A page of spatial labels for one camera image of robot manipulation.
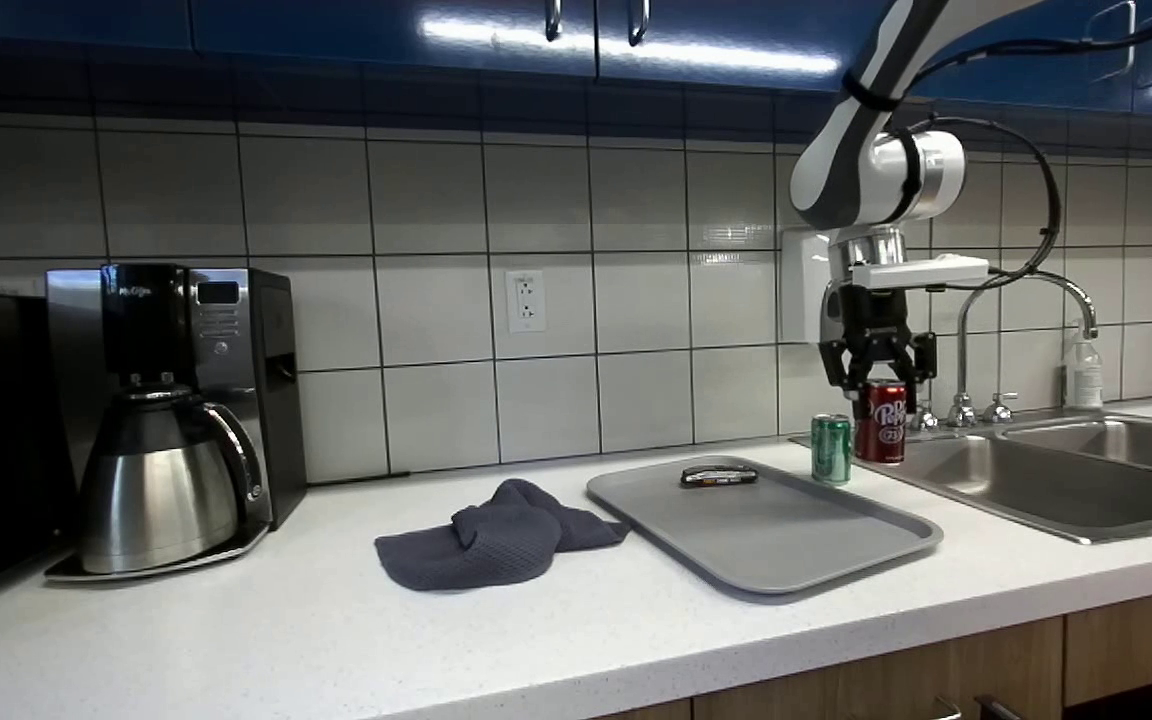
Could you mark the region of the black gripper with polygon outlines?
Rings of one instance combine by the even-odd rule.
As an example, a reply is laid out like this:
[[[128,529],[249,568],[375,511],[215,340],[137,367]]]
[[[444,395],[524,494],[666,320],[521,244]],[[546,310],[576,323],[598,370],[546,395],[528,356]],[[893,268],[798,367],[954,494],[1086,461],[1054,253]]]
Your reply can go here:
[[[869,395],[869,370],[893,367],[916,388],[916,415],[932,413],[938,336],[910,327],[910,297],[902,289],[828,289],[819,303],[819,362],[849,401]]]

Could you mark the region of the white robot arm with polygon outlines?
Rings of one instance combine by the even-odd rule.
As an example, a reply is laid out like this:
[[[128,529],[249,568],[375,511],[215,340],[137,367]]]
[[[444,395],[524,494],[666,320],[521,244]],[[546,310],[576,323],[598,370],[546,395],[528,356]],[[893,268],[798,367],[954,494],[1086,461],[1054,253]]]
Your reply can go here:
[[[825,374],[869,413],[872,370],[905,383],[905,404],[932,374],[932,340],[910,327],[910,289],[982,289],[982,255],[911,258],[905,220],[950,210],[965,189],[965,142],[943,128],[897,128],[893,114],[938,53],[1036,0],[893,0],[844,71],[844,87],[792,164],[792,206],[828,244],[819,308]]]

